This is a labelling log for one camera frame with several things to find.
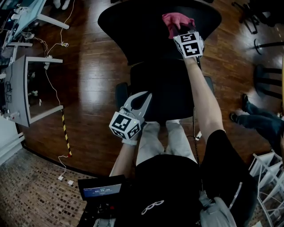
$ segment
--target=white desk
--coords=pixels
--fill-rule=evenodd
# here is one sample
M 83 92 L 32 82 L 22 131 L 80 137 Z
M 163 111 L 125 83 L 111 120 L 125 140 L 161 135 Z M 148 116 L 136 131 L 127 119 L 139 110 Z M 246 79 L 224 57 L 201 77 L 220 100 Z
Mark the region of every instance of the white desk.
M 31 123 L 41 118 L 44 118 L 47 115 L 50 115 L 56 111 L 63 109 L 63 106 L 57 106 L 37 116 L 31 117 L 29 103 L 28 103 L 28 63 L 29 62 L 62 63 L 63 60 L 51 59 L 51 58 L 27 57 L 24 55 L 6 69 L 6 78 L 4 79 L 4 82 L 11 80 L 10 83 L 12 88 L 11 92 L 12 102 L 8 103 L 8 109 L 10 110 L 10 114 L 6 113 L 4 117 L 9 117 L 14 113 L 18 113 L 19 116 L 16 116 L 14 119 L 10 120 L 26 127 L 29 127 Z
M 49 22 L 51 24 L 57 25 L 59 27 L 62 27 L 64 29 L 68 29 L 69 25 L 64 24 L 58 20 L 55 20 L 51 17 L 45 16 L 41 14 L 42 9 L 44 7 L 46 0 L 35 0 L 28 8 L 23 8 L 21 10 L 21 13 L 19 13 L 20 18 L 16 21 L 17 24 L 19 24 L 17 30 L 13 34 L 12 31 L 8 31 L 6 35 L 5 42 L 3 44 L 3 47 L 6 47 L 10 45 L 12 40 L 20 34 L 24 28 L 26 28 L 31 22 L 34 20 L 43 20 L 45 22 Z

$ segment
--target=white rack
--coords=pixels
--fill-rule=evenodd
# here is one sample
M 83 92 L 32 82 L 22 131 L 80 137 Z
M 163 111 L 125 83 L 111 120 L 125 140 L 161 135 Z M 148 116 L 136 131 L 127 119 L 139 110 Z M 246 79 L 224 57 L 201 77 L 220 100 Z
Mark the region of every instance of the white rack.
M 258 181 L 257 199 L 271 227 L 284 226 L 284 171 L 275 152 L 253 154 L 250 175 Z

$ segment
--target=yellow and black striped tape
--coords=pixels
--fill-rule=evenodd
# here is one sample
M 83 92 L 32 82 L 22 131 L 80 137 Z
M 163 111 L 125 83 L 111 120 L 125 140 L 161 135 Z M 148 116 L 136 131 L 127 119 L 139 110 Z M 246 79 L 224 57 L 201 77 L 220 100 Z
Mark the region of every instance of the yellow and black striped tape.
M 65 126 L 65 121 L 64 121 L 64 112 L 63 112 L 63 110 L 61 110 L 61 113 L 62 113 L 62 123 L 63 123 L 63 130 L 64 130 L 64 135 L 65 135 L 65 140 L 67 142 L 67 147 L 68 147 L 68 151 L 69 151 L 68 157 L 72 157 L 70 145 L 69 145 L 69 142 L 68 142 L 68 136 L 67 136 L 67 132 L 66 132 L 66 126 Z

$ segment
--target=wristband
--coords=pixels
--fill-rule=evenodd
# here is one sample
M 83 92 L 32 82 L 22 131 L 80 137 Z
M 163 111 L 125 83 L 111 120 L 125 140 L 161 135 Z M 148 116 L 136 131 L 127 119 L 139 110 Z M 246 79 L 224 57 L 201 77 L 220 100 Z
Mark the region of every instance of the wristband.
M 123 139 L 122 143 L 129 144 L 131 146 L 135 146 L 135 145 L 137 145 L 137 140 L 126 140 L 126 139 Z

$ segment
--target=person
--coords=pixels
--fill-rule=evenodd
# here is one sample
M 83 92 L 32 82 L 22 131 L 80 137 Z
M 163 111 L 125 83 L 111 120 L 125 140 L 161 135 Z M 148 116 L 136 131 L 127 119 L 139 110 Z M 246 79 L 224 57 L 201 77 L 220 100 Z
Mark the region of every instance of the person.
M 184 61 L 206 142 L 204 160 L 199 167 L 178 120 L 166 122 L 169 144 L 165 152 L 158 140 L 160 125 L 148 122 L 139 144 L 135 180 L 122 217 L 117 219 L 121 226 L 198 226 L 203 209 L 201 189 L 208 198 L 224 201 L 238 227 L 246 226 L 252 217 L 256 181 L 226 136 L 220 107 L 196 60 Z M 134 148 L 123 144 L 112 176 L 129 176 Z
M 269 141 L 271 147 L 281 156 L 281 137 L 284 132 L 284 121 L 276 114 L 257 108 L 246 94 L 242 95 L 242 109 L 230 113 L 231 121 L 247 129 L 256 129 L 257 132 Z
M 54 4 L 55 8 L 59 9 L 60 6 L 61 6 L 61 1 L 60 0 L 53 0 L 53 4 Z M 70 4 L 70 0 L 65 0 L 64 4 L 62 6 L 62 10 L 66 10 L 68 8 L 69 4 Z

